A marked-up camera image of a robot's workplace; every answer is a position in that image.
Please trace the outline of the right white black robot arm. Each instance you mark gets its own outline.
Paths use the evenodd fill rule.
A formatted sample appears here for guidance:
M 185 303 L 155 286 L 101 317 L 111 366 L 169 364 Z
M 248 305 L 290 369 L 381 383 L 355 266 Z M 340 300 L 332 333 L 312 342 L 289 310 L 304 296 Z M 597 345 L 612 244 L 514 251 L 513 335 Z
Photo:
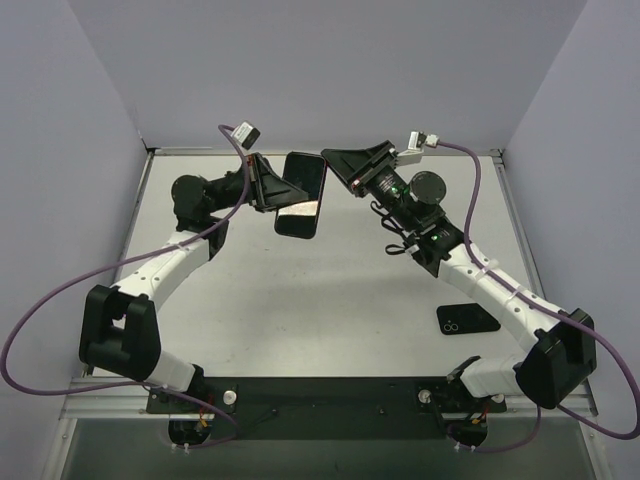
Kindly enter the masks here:
M 440 203 L 444 180 L 421 171 L 405 181 L 396 172 L 399 153 L 385 141 L 369 149 L 324 149 L 322 157 L 356 197 L 372 196 L 406 234 L 405 252 L 435 278 L 453 286 L 495 318 L 523 355 L 471 357 L 451 379 L 475 398 L 522 394 L 555 409 L 596 367 L 591 317 L 568 314 L 536 297 L 488 259 L 447 218 Z

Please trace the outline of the black phone case with phone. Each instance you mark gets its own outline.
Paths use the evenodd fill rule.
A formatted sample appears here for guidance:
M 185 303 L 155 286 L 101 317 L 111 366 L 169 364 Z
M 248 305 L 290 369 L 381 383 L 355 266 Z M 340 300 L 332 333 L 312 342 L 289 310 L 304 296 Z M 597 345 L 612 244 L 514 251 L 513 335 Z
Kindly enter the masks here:
M 320 155 L 291 152 L 286 156 L 282 178 L 294 187 L 277 208 L 274 230 L 278 235 L 310 240 L 317 232 L 327 175 Z

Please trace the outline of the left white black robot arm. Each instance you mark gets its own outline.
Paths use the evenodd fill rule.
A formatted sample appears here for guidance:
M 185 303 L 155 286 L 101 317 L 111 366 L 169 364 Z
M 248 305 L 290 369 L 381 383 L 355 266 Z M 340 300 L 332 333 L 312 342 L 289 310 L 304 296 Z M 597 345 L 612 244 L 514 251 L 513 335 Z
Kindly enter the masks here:
M 160 255 L 149 259 L 110 287 L 96 286 L 86 297 L 79 358 L 122 377 L 169 388 L 170 400 L 183 411 L 204 402 L 200 367 L 163 350 L 157 313 L 188 276 L 222 249 L 228 223 L 217 217 L 248 204 L 270 212 L 310 200 L 310 184 L 277 175 L 259 153 L 223 177 L 207 180 L 183 175 L 171 198 L 177 219 Z

